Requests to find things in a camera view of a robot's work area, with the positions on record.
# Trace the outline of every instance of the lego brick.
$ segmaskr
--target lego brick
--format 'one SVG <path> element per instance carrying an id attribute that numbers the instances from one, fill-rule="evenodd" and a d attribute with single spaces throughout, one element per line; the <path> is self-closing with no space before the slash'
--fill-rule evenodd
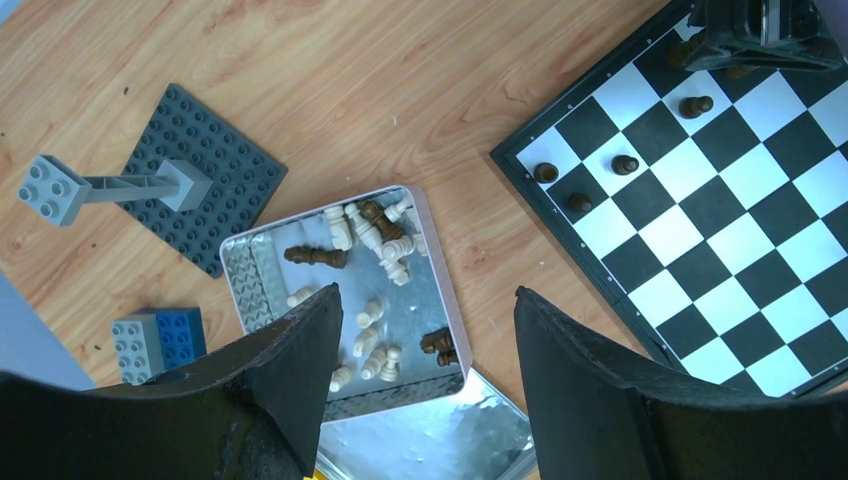
<path id="1" fill-rule="evenodd" d="M 221 242 L 253 226 L 287 169 L 174 84 L 165 90 L 124 173 L 155 174 L 164 159 L 188 160 L 213 180 L 200 207 L 175 213 L 160 200 L 120 205 L 209 276 L 218 278 L 224 271 L 218 255 Z"/>

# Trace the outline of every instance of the open tin box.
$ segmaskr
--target open tin box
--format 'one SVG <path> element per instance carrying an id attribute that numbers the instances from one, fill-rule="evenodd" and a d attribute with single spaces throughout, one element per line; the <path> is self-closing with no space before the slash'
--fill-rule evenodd
<path id="1" fill-rule="evenodd" d="M 333 249 L 327 208 L 368 199 L 385 209 L 405 195 L 412 207 L 395 223 L 407 235 L 423 235 L 421 249 L 403 259 L 410 275 L 405 285 L 395 285 L 358 239 L 342 269 L 283 258 L 290 247 Z M 352 224 L 351 232 L 356 238 Z M 526 415 L 471 368 L 471 347 L 420 188 L 386 187 L 278 220 L 228 238 L 220 256 L 246 334 L 282 317 L 290 309 L 287 298 L 299 289 L 339 284 L 344 311 L 339 361 L 353 377 L 328 393 L 318 461 L 328 477 L 517 479 L 535 467 Z M 362 331 L 356 315 L 373 300 L 384 310 L 374 324 L 381 332 L 378 346 L 403 351 L 395 382 L 363 380 L 360 369 L 370 352 L 351 354 Z M 445 327 L 458 363 L 441 367 L 419 342 Z"/>

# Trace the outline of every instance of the chessboard square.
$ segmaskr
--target chessboard square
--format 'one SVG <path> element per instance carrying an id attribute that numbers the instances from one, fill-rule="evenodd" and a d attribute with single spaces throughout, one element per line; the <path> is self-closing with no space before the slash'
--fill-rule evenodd
<path id="1" fill-rule="evenodd" d="M 760 139 L 734 107 L 698 131 L 692 140 L 719 172 L 760 144 Z"/>
<path id="2" fill-rule="evenodd" d="M 602 260 L 625 292 L 642 286 L 663 267 L 639 235 L 630 237 Z"/>
<path id="3" fill-rule="evenodd" d="M 736 102 L 760 140 L 766 140 L 807 110 L 792 87 L 775 73 Z"/>
<path id="4" fill-rule="evenodd" d="M 671 67 L 668 62 L 668 52 L 682 41 L 677 32 L 671 31 L 633 61 L 659 97 L 668 95 L 692 75 L 688 70 Z"/>
<path id="5" fill-rule="evenodd" d="M 848 122 L 845 121 L 848 105 L 848 83 L 830 92 L 819 103 L 810 107 L 810 113 L 819 122 L 824 133 L 834 145 L 848 142 Z"/>
<path id="6" fill-rule="evenodd" d="M 795 186 L 816 215 L 823 217 L 848 202 L 848 160 L 835 152 L 798 177 Z"/>
<path id="7" fill-rule="evenodd" d="M 682 201 L 718 174 L 691 138 L 655 163 L 651 171 L 675 202 Z"/>
<path id="8" fill-rule="evenodd" d="M 721 338 L 680 360 L 689 375 L 718 385 L 744 370 L 742 364 Z"/>
<path id="9" fill-rule="evenodd" d="M 813 376 L 848 358 L 848 342 L 829 320 L 790 343 L 789 348 Z"/>
<path id="10" fill-rule="evenodd" d="M 680 103 L 689 97 L 707 96 L 713 99 L 713 108 L 698 118 L 683 118 L 680 115 Z M 689 135 L 694 134 L 716 119 L 732 106 L 730 99 L 707 71 L 695 72 L 677 88 L 663 98 L 663 103 L 674 113 L 677 121 Z"/>
<path id="11" fill-rule="evenodd" d="M 627 140 L 623 133 L 618 133 L 616 136 L 605 143 L 601 148 L 595 150 L 589 157 L 583 161 L 583 165 L 592 172 L 598 183 L 601 184 L 604 191 L 609 195 L 615 195 L 619 190 L 626 187 L 630 182 L 635 180 L 639 175 L 642 175 L 648 170 L 648 165 L 645 162 L 639 162 L 639 168 L 630 175 L 619 175 L 612 169 L 612 161 L 619 155 L 627 155 L 638 159 L 639 153 L 633 148 L 633 145 Z"/>
<path id="12" fill-rule="evenodd" d="M 710 290 L 695 300 L 695 306 L 719 335 L 757 313 L 757 305 L 735 278 Z"/>
<path id="13" fill-rule="evenodd" d="M 721 172 L 721 178 L 746 209 L 789 181 L 789 177 L 763 144 L 757 145 L 727 167 Z"/>
<path id="14" fill-rule="evenodd" d="M 802 282 L 848 256 L 821 220 L 778 246 L 777 251 Z"/>
<path id="15" fill-rule="evenodd" d="M 760 390 L 770 397 L 782 397 L 812 378 L 789 346 L 766 355 L 748 367 L 747 372 Z"/>
<path id="16" fill-rule="evenodd" d="M 758 307 L 763 308 L 801 285 L 801 280 L 789 268 L 786 260 L 771 251 L 736 275 L 739 284 Z"/>
<path id="17" fill-rule="evenodd" d="M 600 205 L 608 198 L 604 189 L 601 188 L 595 177 L 589 173 L 586 166 L 578 165 L 573 170 L 563 175 L 556 183 L 548 189 L 548 196 L 559 206 L 560 211 L 572 223 L 577 223 L 586 216 L 586 213 L 571 208 L 569 199 L 576 193 L 582 193 L 589 197 L 592 205 Z"/>
<path id="18" fill-rule="evenodd" d="M 689 195 L 680 208 L 704 238 L 710 238 L 745 213 L 745 209 L 720 177 Z"/>
<path id="19" fill-rule="evenodd" d="M 540 163 L 550 163 L 557 167 L 559 174 L 565 175 L 580 165 L 580 159 L 571 146 L 565 142 L 556 128 L 549 128 L 545 133 L 539 135 L 530 145 L 516 155 L 518 161 L 527 169 L 527 173 L 533 175 Z M 553 183 L 545 183 L 540 186 L 547 190 Z"/>
<path id="20" fill-rule="evenodd" d="M 625 128 L 624 134 L 648 165 L 658 162 L 688 138 L 686 131 L 662 102 L 657 102 Z"/>
<path id="21" fill-rule="evenodd" d="M 641 230 L 674 206 L 674 199 L 650 170 L 612 196 L 630 223 Z"/>
<path id="22" fill-rule="evenodd" d="M 689 356 L 718 336 L 694 305 L 689 305 L 657 327 L 657 332 L 677 358 Z"/>
<path id="23" fill-rule="evenodd" d="M 827 321 L 827 313 L 804 285 L 762 309 L 774 330 L 789 343 Z"/>
<path id="24" fill-rule="evenodd" d="M 639 236 L 663 266 L 677 260 L 704 240 L 679 205 L 671 207 L 640 230 Z"/>
<path id="25" fill-rule="evenodd" d="M 578 105 L 555 128 L 581 160 L 618 133 L 618 127 L 593 97 Z"/>
<path id="26" fill-rule="evenodd" d="M 721 338 L 745 367 L 786 344 L 760 312 L 731 328 Z"/>
<path id="27" fill-rule="evenodd" d="M 798 178 L 836 150 L 810 112 L 802 113 L 780 129 L 765 141 L 765 146 L 791 179 Z"/>
<path id="28" fill-rule="evenodd" d="M 787 183 L 748 210 L 766 236 L 780 245 L 818 220 L 793 183 Z"/>
<path id="29" fill-rule="evenodd" d="M 595 100 L 619 129 L 624 129 L 660 101 L 660 97 L 632 63 L 601 85 Z"/>
<path id="30" fill-rule="evenodd" d="M 774 250 L 774 244 L 747 213 L 713 235 L 707 243 L 733 275 Z"/>
<path id="31" fill-rule="evenodd" d="M 636 229 L 612 200 L 595 207 L 574 225 L 574 230 L 598 258 L 607 256 L 636 235 Z"/>
<path id="32" fill-rule="evenodd" d="M 819 302 L 824 311 L 834 316 L 848 309 L 848 258 L 813 277 L 807 282 L 807 289 Z"/>
<path id="33" fill-rule="evenodd" d="M 727 267 L 706 242 L 701 242 L 672 262 L 668 271 L 693 300 L 730 278 Z"/>
<path id="34" fill-rule="evenodd" d="M 692 300 L 667 270 L 633 290 L 628 298 L 654 328 L 692 304 Z"/>

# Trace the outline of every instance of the black chessboard frame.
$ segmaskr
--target black chessboard frame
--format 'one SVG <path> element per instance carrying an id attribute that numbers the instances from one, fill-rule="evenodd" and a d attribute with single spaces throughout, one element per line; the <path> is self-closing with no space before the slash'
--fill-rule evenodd
<path id="1" fill-rule="evenodd" d="M 524 123 L 512 135 L 490 152 L 490 156 L 500 167 L 509 181 L 530 204 L 536 214 L 545 223 L 554 237 L 565 247 L 577 265 L 587 275 L 592 284 L 600 291 L 604 299 L 615 310 L 625 325 L 633 332 L 648 353 L 658 363 L 687 373 L 670 347 L 657 335 L 654 329 L 640 315 L 627 294 L 618 288 L 614 279 L 582 241 L 574 228 L 559 213 L 556 204 L 540 188 L 517 158 L 517 154 L 535 138 L 547 131 L 568 111 L 590 97 L 604 82 L 610 72 L 617 72 L 627 66 L 640 53 L 665 32 L 671 30 L 692 10 L 691 0 L 672 0 L 638 30 L 613 49 L 601 61 L 583 74 L 576 82 L 566 88 L 553 101 L 548 103 L 533 118 Z M 832 376 L 815 377 L 798 387 L 794 395 L 800 397 L 809 394 L 824 393 L 848 380 L 848 361 L 840 365 L 842 373 Z"/>

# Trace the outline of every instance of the chess board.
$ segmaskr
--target chess board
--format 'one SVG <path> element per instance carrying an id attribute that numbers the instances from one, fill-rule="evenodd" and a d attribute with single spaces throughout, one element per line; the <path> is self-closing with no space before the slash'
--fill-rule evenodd
<path id="1" fill-rule="evenodd" d="M 690 7 L 672 2 L 492 158 L 657 361 L 773 397 L 830 388 L 848 369 L 848 68 L 676 69 Z M 714 107 L 686 120 L 692 96 Z M 617 155 L 639 169 L 617 175 Z M 543 162 L 555 182 L 534 179 Z"/>

